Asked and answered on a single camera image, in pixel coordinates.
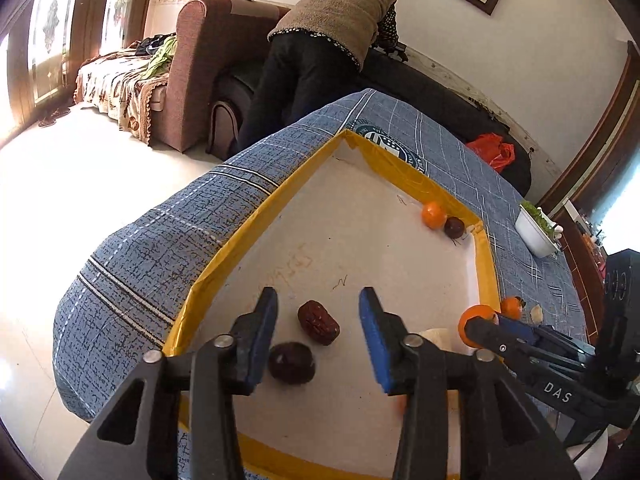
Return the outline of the tangerine with leaf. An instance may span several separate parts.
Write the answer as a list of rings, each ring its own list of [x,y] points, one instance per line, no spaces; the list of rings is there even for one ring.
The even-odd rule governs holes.
[[[523,315],[526,301],[520,296],[510,296],[500,302],[500,313],[510,320],[519,321]]]

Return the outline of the ridged sugarcane piece on cloth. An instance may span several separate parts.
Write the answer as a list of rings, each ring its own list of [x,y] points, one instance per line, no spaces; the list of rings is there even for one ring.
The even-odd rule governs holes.
[[[544,322],[544,310],[542,310],[541,305],[536,304],[535,307],[532,307],[529,316],[534,325],[541,325]]]

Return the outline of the person in brown vest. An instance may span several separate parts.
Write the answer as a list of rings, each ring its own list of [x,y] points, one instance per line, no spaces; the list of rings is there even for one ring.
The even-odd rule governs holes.
[[[299,0],[269,53],[231,156],[354,91],[371,48],[397,50],[397,0]]]

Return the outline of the red jujube date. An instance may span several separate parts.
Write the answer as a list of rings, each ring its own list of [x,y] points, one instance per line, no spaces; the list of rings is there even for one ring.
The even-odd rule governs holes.
[[[329,346],[340,336],[341,326],[329,311],[316,300],[308,300],[298,308],[297,318],[302,330],[315,342]]]

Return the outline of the blue plaid tablecloth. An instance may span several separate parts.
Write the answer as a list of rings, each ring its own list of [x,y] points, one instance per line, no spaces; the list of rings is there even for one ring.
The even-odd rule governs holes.
[[[209,170],[110,236],[87,260],[54,321],[56,384],[90,420],[142,360],[164,347],[213,256],[306,160],[355,133],[430,178],[482,222],[499,304],[540,304],[544,322],[584,338],[586,321],[563,256],[534,257],[515,229],[522,196],[445,127],[372,89],[345,96]]]

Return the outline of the dark plum in tray corner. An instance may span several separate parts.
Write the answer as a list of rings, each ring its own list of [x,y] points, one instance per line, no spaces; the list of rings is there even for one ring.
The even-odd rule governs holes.
[[[465,234],[466,227],[458,217],[448,217],[444,224],[444,232],[450,240],[457,240]]]

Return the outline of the black sofa by wall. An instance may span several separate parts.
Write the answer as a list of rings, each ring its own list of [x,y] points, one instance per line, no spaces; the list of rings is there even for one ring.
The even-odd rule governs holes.
[[[225,68],[213,84],[206,152],[225,160],[238,136],[262,74],[262,60],[241,62]],[[514,146],[515,160],[501,175],[522,195],[532,186],[530,159],[510,128],[474,100],[468,101],[408,64],[372,50],[355,88],[372,88],[400,99],[468,143],[483,133],[495,133]]]

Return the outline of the yellow taped white tray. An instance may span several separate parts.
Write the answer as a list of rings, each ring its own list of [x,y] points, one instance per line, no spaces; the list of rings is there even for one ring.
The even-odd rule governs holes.
[[[421,220],[437,202],[465,234],[450,240]],[[166,340],[171,356],[230,330],[266,287],[278,295],[273,341],[308,344],[297,318],[308,300],[341,326],[312,344],[314,379],[262,378],[234,399],[245,467],[270,479],[387,479],[401,432],[396,399],[376,381],[358,313],[372,287],[413,333],[448,328],[459,345],[462,313],[497,307],[488,237],[476,214],[378,145],[343,132],[289,176],[232,235],[192,285]]]

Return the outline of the dark round plum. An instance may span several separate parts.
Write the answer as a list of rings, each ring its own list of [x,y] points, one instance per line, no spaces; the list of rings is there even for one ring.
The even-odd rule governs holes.
[[[276,344],[269,352],[268,370],[279,382],[294,386],[308,384],[316,374],[314,354],[301,342]]]

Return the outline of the red plastic bag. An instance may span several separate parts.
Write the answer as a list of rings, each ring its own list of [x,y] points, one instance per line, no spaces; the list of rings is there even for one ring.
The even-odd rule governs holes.
[[[497,133],[480,134],[465,146],[498,174],[501,174],[516,159],[514,145],[503,140],[503,137]]]

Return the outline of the white bowl of greens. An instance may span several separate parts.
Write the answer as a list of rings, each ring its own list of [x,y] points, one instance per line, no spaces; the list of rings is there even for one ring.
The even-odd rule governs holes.
[[[520,203],[514,226],[529,252],[536,258],[546,258],[561,250],[562,226],[527,200]]]

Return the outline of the small tangerine in tray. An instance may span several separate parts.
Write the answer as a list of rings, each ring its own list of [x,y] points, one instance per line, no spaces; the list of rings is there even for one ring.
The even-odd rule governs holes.
[[[443,206],[437,202],[425,203],[421,210],[422,222],[431,230],[441,230],[448,218]]]

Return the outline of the patterned covered sofa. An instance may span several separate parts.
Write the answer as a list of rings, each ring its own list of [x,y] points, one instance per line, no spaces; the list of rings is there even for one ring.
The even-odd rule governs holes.
[[[177,44],[176,34],[155,35],[92,58],[78,70],[74,102],[95,107],[119,130],[150,144],[152,113],[164,108]]]

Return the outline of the peeled white sugarcane piece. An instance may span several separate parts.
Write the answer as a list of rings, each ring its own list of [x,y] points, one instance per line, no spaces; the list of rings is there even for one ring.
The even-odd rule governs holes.
[[[419,333],[425,340],[431,341],[439,350],[459,352],[459,345],[448,328],[429,328]]]

